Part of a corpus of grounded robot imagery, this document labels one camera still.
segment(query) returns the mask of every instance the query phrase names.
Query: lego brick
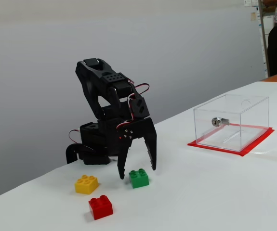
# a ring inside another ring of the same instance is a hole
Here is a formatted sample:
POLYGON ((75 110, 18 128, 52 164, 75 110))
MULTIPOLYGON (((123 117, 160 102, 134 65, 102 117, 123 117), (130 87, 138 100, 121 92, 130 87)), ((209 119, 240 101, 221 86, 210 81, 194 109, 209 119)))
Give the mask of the lego brick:
POLYGON ((99 186, 99 183, 97 177, 83 175, 74 185, 77 193, 89 195, 99 186))
POLYGON ((113 206, 105 195, 100 196, 100 198, 92 198, 89 201, 89 208, 95 220, 107 217, 114 213, 113 206))
POLYGON ((133 170, 129 172, 129 175, 130 175, 130 182, 134 189, 149 185, 149 177, 145 172, 145 170, 143 170, 142 168, 138 171, 133 170))

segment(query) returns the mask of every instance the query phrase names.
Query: yellow lego brick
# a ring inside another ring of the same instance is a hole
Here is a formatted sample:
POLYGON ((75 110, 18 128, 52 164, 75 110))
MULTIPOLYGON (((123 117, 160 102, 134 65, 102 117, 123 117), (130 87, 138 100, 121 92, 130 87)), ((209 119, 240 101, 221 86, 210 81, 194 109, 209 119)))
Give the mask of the yellow lego brick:
POLYGON ((91 194, 98 186, 98 178, 94 176, 83 175, 81 179, 76 181, 75 191, 82 194, 91 194))

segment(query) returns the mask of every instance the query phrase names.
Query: red mat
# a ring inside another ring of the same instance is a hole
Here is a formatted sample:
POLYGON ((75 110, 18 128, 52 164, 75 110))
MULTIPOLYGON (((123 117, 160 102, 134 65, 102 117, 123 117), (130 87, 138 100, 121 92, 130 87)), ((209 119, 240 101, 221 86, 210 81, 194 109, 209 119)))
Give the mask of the red mat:
MULTIPOLYGON (((245 156, 247 153, 249 153, 252 149, 254 149, 258 144, 260 144, 263 140, 265 140, 268 136, 271 135, 272 132, 274 132, 275 130, 273 128, 268 128, 268 130, 261 135, 260 137, 258 137, 256 140, 254 140, 252 143, 250 143, 248 146, 246 146, 241 152, 234 152, 234 151, 230 151, 230 150, 225 150, 222 148, 213 148, 213 147, 209 147, 209 146, 204 146, 204 145, 199 145, 196 143, 196 141, 193 141, 189 144, 187 144, 188 146, 193 146, 193 147, 198 147, 198 148, 204 148, 204 149, 210 149, 210 150, 216 150, 219 152, 225 152, 225 153, 232 153, 232 154, 237 154, 240 156, 245 156)), ((217 132, 217 129, 213 130, 212 132, 210 132, 209 134, 205 135, 206 137, 209 137, 210 135, 214 134, 217 132)))

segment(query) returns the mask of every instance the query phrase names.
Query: green lego brick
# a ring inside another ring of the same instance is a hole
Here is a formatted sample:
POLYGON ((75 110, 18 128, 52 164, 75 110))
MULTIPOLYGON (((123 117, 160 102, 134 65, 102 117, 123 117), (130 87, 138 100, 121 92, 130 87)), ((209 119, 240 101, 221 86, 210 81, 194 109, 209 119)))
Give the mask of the green lego brick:
POLYGON ((149 177, 145 172, 145 170, 143 170, 142 168, 138 171, 133 170, 129 172, 129 175, 130 175, 130 182, 134 189, 149 185, 149 177))

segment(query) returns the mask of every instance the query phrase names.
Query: red lego brick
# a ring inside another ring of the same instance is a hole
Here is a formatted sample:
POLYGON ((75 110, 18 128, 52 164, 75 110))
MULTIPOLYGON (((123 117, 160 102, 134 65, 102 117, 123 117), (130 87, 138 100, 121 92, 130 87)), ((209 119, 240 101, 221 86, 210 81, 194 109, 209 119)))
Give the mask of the red lego brick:
POLYGON ((113 206, 107 196, 102 195, 100 198, 92 198, 89 201, 89 208, 95 220, 112 215, 113 206))

